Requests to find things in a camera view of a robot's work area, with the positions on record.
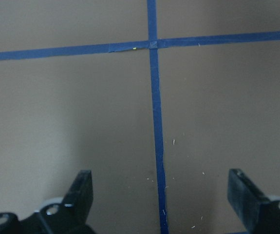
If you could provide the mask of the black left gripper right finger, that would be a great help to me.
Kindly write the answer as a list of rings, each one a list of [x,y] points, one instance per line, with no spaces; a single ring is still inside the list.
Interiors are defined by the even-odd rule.
[[[249,234],[280,234],[280,196],[263,193],[241,169],[228,172],[227,199]]]

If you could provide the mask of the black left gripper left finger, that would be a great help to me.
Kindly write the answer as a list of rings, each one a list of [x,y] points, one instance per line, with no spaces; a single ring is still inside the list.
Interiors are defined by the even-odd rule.
[[[81,170],[63,197],[50,198],[35,211],[35,233],[92,234],[86,224],[92,202],[92,172]]]

